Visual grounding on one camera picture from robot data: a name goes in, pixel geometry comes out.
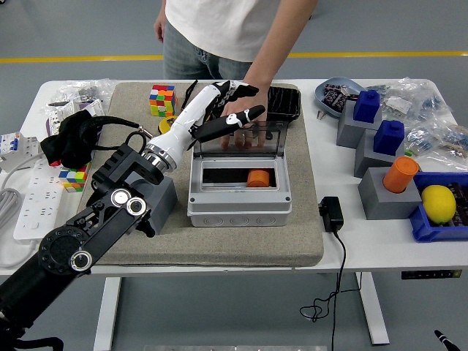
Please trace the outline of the person's left hand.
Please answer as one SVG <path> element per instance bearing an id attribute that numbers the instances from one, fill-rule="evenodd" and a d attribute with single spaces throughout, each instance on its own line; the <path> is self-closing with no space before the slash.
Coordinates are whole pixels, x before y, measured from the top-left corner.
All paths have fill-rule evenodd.
<path id="1" fill-rule="evenodd" d="M 253 81 L 252 79 L 244 79 L 245 83 L 259 88 L 257 94 L 253 97 L 242 97 L 238 98 L 234 102 L 228 102 L 223 110 L 222 115 L 230 115 L 232 113 L 241 112 L 242 110 L 249 109 L 251 107 L 262 105 L 266 110 L 268 109 L 268 90 L 271 82 L 261 83 Z M 267 119 L 267 111 L 255 119 L 257 124 L 263 124 Z M 238 149 L 249 149 L 252 147 L 253 135 L 250 130 L 241 131 L 237 130 L 233 135 L 233 142 Z"/>

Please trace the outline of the person's right hand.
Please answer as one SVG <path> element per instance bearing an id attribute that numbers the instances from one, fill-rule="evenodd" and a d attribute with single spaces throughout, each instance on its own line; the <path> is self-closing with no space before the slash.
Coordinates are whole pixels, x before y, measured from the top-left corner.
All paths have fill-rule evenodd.
<path id="1" fill-rule="evenodd" d="M 154 22 L 154 32 L 159 42 L 163 43 L 165 38 L 165 27 L 167 19 L 165 15 L 158 16 Z"/>

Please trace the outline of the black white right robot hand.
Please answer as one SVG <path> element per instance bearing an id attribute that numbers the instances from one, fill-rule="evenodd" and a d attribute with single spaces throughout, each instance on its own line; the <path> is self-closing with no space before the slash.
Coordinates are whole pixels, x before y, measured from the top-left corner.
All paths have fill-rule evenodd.
<path id="1" fill-rule="evenodd" d="M 448 351 L 460 351 L 460 349 L 439 330 L 434 330 L 434 335 L 446 347 Z"/>

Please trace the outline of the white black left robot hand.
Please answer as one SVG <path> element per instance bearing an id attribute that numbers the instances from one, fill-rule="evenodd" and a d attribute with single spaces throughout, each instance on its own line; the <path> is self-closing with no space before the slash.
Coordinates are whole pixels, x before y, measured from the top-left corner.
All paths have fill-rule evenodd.
<path id="1" fill-rule="evenodd" d="M 175 170 L 183 153 L 194 141 L 204 143 L 223 137 L 264 113 L 265 107 L 257 105 L 208 122 L 203 121 L 215 107 L 222 107 L 225 103 L 241 97 L 253 97 L 258 91 L 258 88 L 237 80 L 226 80 L 206 86 L 179 114 L 169 132 L 148 142 L 147 152 L 153 152 L 167 163 L 169 170 Z"/>

